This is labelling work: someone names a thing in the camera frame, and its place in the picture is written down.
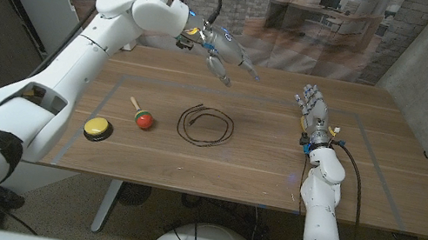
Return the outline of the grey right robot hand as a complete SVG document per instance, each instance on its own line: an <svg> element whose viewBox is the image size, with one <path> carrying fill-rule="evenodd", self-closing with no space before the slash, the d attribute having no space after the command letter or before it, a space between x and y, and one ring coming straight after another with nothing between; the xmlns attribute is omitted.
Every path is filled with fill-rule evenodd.
<svg viewBox="0 0 428 240"><path fill-rule="evenodd" d="M304 86L303 96L295 95L301 108L301 126L311 143L329 143L328 107L317 85Z"/></svg>

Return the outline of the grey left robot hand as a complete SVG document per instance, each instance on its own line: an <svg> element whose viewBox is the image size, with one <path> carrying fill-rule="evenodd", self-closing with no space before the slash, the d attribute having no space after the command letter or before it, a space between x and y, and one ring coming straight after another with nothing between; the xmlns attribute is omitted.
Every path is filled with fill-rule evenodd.
<svg viewBox="0 0 428 240"><path fill-rule="evenodd" d="M227 76L224 62L246 70L255 81L260 80L249 55L227 29L212 25L193 11L189 11L186 25L182 33L177 36L176 46L191 50L195 44L206 49L208 52L206 57L207 69L224 86L231 87L231 80Z"/></svg>

